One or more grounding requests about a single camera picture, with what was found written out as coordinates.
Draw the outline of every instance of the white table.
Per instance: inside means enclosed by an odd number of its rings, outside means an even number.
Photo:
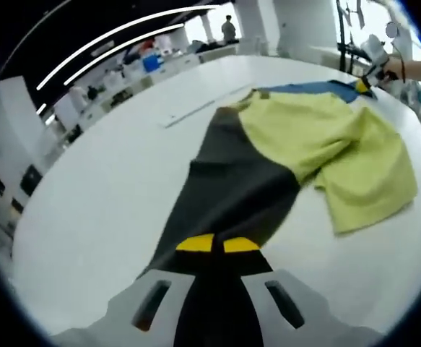
[[[207,63],[212,60],[220,59],[225,56],[236,55],[239,49],[239,44],[235,43],[233,45],[223,46],[220,48],[212,49],[211,51],[205,51],[197,53],[199,60],[202,63]]]
[[[31,316],[49,333],[85,327],[149,262],[220,98],[182,122],[158,125],[227,91],[353,77],[288,59],[229,56],[155,85],[115,108],[80,137],[43,178],[16,230],[14,283]],[[399,101],[376,90],[365,100],[407,144],[418,195],[404,211],[336,237],[322,193],[306,187],[263,249],[324,295],[350,325],[382,333],[421,290],[421,127]]]

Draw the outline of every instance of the garment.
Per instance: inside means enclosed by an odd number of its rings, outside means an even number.
[[[239,43],[240,41],[237,39],[237,38],[235,38],[235,39],[233,39],[233,40],[228,40],[228,41],[225,41],[225,43],[226,43],[226,45],[228,46],[228,45],[235,45],[236,43]]]
[[[359,93],[355,88],[356,82],[349,84],[343,83],[336,80],[330,80],[327,82],[309,82],[296,85],[279,85],[276,87],[261,88],[269,92],[278,93],[306,93],[306,94],[319,94],[319,93],[333,93],[338,95],[346,103],[351,103],[356,100],[358,96],[364,95],[369,98],[376,99],[376,95],[372,90],[368,90],[365,93]]]
[[[254,90],[219,108],[149,268],[190,236],[243,236],[263,245],[312,178],[324,190],[336,233],[389,217],[417,193],[400,136],[335,94]]]
[[[188,46],[186,51],[188,53],[198,53],[199,49],[201,49],[201,47],[204,47],[205,45],[206,44],[202,41],[193,40],[192,44]]]
[[[218,49],[218,48],[221,48],[221,47],[224,47],[224,46],[222,46],[222,45],[219,45],[218,43],[216,43],[216,42],[211,42],[211,43],[209,43],[208,45],[207,44],[203,44],[197,51],[196,51],[196,54],[198,54],[198,53],[204,53],[204,52],[208,52],[208,51],[212,51],[212,50],[214,50],[214,49]]]
[[[223,40],[226,42],[234,40],[236,38],[236,28],[230,21],[226,21],[222,25]]]

